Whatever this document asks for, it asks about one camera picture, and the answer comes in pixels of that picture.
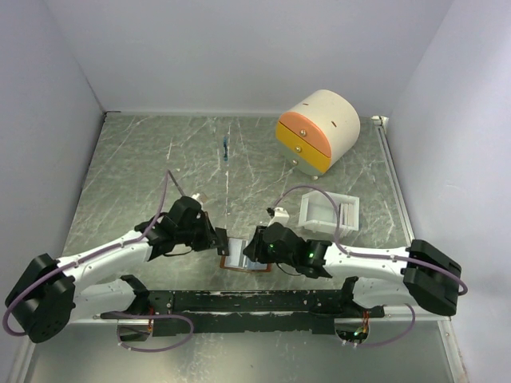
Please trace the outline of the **brown leather card holder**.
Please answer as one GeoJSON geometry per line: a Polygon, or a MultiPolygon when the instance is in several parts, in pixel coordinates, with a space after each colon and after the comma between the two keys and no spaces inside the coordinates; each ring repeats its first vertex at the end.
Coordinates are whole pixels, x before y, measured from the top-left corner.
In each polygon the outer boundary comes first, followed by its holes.
{"type": "Polygon", "coordinates": [[[243,250],[247,247],[246,239],[230,238],[228,240],[228,255],[222,255],[220,260],[220,268],[244,273],[269,273],[271,271],[270,264],[258,263],[251,261],[249,257],[243,254],[243,250]]]}

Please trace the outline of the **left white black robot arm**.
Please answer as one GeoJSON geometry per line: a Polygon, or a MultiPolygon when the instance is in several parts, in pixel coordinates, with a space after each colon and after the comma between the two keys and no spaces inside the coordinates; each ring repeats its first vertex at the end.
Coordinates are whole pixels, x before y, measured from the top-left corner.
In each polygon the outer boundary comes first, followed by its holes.
{"type": "Polygon", "coordinates": [[[158,211],[101,247],[59,259],[48,254],[34,258],[6,297],[2,326],[12,336],[41,343],[69,322],[95,314],[153,314],[149,290],[137,277],[127,274],[112,282],[106,278],[160,256],[171,257],[177,245],[226,255],[228,236],[225,229],[212,226],[200,202],[182,196],[169,211],[158,211]]]}

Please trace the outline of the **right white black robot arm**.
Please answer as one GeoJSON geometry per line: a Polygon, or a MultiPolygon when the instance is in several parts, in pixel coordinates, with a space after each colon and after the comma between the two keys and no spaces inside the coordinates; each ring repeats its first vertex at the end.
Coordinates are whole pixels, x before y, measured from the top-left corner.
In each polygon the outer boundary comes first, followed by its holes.
{"type": "Polygon", "coordinates": [[[321,239],[303,239],[280,223],[258,226],[243,254],[251,261],[283,263],[308,278],[356,278],[353,290],[339,297],[340,311],[356,317],[374,306],[419,306],[452,317],[467,291],[461,266],[425,240],[408,247],[338,247],[321,239]]]}

